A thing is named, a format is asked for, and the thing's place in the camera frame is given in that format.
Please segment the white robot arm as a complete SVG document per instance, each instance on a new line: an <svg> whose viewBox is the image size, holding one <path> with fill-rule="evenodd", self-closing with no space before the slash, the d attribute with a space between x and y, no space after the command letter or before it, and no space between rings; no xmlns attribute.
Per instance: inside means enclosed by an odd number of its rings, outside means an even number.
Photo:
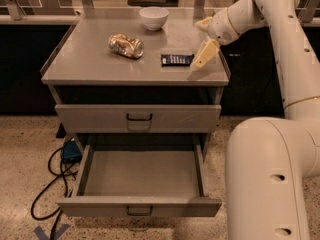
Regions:
<svg viewBox="0 0 320 240"><path fill-rule="evenodd" d="M197 22L209 36L192 65L266 26L284 115L243 121L225 156L229 240L310 240L303 181L320 175L320 62L300 24L298 0L238 0Z"/></svg>

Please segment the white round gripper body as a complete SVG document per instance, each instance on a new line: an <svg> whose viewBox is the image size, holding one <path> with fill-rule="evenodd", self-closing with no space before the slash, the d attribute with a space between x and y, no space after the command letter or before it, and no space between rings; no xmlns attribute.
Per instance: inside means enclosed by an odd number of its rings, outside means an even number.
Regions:
<svg viewBox="0 0 320 240"><path fill-rule="evenodd" d="M265 25L266 20L254 0L238 0L212 17L207 32L221 45L228 45L247 31Z"/></svg>

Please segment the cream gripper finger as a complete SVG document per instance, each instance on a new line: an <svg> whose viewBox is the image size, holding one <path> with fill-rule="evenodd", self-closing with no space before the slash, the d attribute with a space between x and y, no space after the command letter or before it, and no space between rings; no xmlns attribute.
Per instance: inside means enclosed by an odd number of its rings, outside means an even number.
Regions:
<svg viewBox="0 0 320 240"><path fill-rule="evenodd" d="M211 28L210 28L211 22L212 22L212 17L206 17L202 20L195 22L194 26L200 31L209 33L211 31Z"/></svg>
<svg viewBox="0 0 320 240"><path fill-rule="evenodd" d="M220 43L215 39L203 41L190 65L193 71L203 68L220 51Z"/></svg>

